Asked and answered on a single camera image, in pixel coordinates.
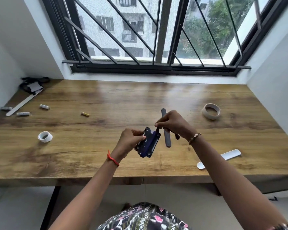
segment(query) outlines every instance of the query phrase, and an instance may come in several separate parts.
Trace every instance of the green foliage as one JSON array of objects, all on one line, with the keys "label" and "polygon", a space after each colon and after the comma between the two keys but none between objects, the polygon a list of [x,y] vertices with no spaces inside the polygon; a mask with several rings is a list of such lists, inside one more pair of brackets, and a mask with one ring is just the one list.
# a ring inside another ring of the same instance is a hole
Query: green foliage
[{"label": "green foliage", "polygon": [[[228,3],[236,29],[238,30],[253,0],[228,0]],[[200,58],[220,59],[204,20],[201,17],[191,18],[191,16],[192,12],[188,9],[184,22],[184,30]],[[206,20],[222,56],[224,56],[234,38],[234,31],[225,0],[210,1]],[[176,54],[179,58],[191,58],[195,54],[183,32],[181,32]]]}]

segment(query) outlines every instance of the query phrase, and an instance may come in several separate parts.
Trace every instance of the black nail file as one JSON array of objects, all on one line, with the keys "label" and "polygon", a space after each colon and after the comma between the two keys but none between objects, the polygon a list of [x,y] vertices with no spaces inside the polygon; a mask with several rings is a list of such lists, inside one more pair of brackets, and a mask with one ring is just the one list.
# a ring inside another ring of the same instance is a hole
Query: black nail file
[{"label": "black nail file", "polygon": [[[164,108],[161,109],[162,117],[166,115],[166,110]],[[164,138],[165,138],[165,145],[169,148],[172,146],[171,143],[171,136],[169,133],[164,129]]]}]

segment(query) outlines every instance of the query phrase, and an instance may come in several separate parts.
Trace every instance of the person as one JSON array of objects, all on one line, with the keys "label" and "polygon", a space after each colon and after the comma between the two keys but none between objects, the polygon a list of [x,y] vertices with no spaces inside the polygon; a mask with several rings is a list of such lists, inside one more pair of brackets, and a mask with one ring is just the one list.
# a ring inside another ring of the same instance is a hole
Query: person
[{"label": "person", "polygon": [[[205,165],[234,216],[245,230],[288,230],[288,221],[242,174],[224,160],[204,137],[175,110],[159,119],[155,127],[165,128],[189,141]],[[112,151],[82,191],[57,217],[49,230],[88,229],[115,170],[135,145],[145,139],[143,132],[126,128]],[[188,230],[189,226],[161,207],[139,203],[101,224],[97,230]]]}]

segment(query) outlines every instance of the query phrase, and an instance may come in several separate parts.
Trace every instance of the white nail file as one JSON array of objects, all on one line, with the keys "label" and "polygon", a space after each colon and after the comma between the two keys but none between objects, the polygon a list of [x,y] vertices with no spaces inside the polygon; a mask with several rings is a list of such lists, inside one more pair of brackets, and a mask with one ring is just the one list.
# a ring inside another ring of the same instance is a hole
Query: white nail file
[{"label": "white nail file", "polygon": [[[229,160],[231,158],[234,158],[234,157],[237,157],[237,156],[240,156],[241,155],[241,152],[238,150],[238,149],[234,149],[232,151],[229,151],[229,152],[226,152],[226,153],[223,153],[221,154],[221,156],[225,159],[225,160]],[[197,163],[197,167],[200,169],[200,170],[203,170],[205,168],[204,164],[202,162],[199,162]]]},{"label": "white nail file", "polygon": [[12,110],[6,113],[6,116],[11,116],[16,111],[19,110],[24,104],[26,104],[28,101],[30,101],[32,98],[34,98],[36,95],[38,95],[44,88],[35,91],[35,94],[31,94],[29,97],[27,97],[25,100],[23,100],[21,103],[19,103],[17,106],[15,106]]}]

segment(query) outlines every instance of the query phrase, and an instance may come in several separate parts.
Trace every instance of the wooden table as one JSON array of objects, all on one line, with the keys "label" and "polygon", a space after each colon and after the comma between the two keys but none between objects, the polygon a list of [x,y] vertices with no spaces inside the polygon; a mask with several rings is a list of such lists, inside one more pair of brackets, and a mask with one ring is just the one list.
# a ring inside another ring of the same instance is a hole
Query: wooden table
[{"label": "wooden table", "polygon": [[[8,106],[26,96],[18,91]],[[202,116],[206,103],[219,105],[219,120]],[[229,162],[251,181],[288,175],[288,136],[246,85],[53,80],[19,110],[30,116],[0,112],[0,185],[84,184],[126,126],[154,128],[161,108],[176,109],[220,154],[239,149]],[[39,142],[42,131],[52,141]],[[161,133],[152,157],[130,152],[112,184],[211,182],[186,140],[171,134],[167,148]]]}]

